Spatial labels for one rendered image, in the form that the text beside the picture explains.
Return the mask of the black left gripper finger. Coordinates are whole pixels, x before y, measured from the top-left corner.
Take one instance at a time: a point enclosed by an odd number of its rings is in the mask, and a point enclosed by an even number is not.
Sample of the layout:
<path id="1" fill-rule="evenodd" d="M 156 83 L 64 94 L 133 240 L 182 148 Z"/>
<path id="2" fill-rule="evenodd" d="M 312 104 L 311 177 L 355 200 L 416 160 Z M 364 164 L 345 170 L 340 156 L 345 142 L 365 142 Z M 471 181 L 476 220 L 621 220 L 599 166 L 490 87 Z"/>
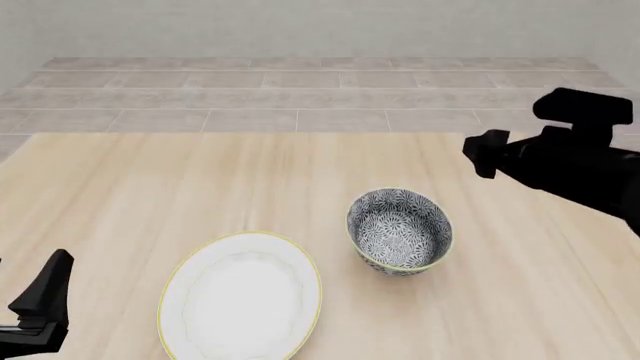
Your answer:
<path id="1" fill-rule="evenodd" d="M 8 305 L 18 321 L 68 322 L 67 296 L 74 257 L 57 249 L 34 281 Z"/>

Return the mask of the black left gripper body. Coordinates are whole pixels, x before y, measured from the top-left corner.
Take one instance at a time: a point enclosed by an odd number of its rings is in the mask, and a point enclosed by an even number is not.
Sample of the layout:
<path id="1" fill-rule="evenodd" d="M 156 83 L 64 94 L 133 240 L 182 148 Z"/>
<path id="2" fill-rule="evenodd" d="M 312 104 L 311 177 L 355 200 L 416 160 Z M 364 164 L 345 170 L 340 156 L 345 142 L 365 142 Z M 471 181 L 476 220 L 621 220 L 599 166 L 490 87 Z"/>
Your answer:
<path id="1" fill-rule="evenodd" d="M 68 334 L 68 316 L 28 318 L 16 326 L 0 325 L 0 353 L 57 353 Z"/>

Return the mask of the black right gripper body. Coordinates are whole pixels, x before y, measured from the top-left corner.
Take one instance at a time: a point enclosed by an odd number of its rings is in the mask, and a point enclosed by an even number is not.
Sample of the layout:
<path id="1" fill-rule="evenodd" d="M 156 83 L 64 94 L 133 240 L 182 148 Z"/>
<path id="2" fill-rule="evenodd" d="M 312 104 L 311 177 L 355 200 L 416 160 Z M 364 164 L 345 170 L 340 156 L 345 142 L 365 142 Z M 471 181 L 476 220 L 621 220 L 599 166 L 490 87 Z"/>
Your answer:
<path id="1" fill-rule="evenodd" d="M 478 176 L 483 179 L 495 178 L 496 154 L 507 144 L 509 135 L 509 131 L 488 130 L 484 134 L 465 138 L 463 155 L 471 161 Z"/>

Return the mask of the black and white patterned bowl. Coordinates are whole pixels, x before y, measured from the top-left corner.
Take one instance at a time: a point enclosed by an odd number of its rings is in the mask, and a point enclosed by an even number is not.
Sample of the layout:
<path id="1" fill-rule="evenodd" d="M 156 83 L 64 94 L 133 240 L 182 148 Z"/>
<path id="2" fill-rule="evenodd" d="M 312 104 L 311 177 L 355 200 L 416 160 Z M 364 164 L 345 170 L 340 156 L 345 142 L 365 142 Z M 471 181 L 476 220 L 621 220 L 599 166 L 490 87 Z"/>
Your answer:
<path id="1" fill-rule="evenodd" d="M 359 257 L 378 272 L 411 276 L 448 254 L 453 228 L 432 200 L 401 188 L 380 188 L 358 197 L 346 216 Z"/>

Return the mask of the white plate with yellow rim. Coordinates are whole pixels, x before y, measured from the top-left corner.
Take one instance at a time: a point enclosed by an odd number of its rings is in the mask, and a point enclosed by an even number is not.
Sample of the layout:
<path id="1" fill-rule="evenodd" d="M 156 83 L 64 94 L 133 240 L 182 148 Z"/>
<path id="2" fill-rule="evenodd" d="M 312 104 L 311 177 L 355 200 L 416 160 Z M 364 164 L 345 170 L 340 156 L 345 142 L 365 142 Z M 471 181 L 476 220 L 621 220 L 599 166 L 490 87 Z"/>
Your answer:
<path id="1" fill-rule="evenodd" d="M 290 360 L 322 308 L 314 260 L 283 236 L 259 231 L 215 239 L 170 275 L 157 310 L 171 360 Z"/>

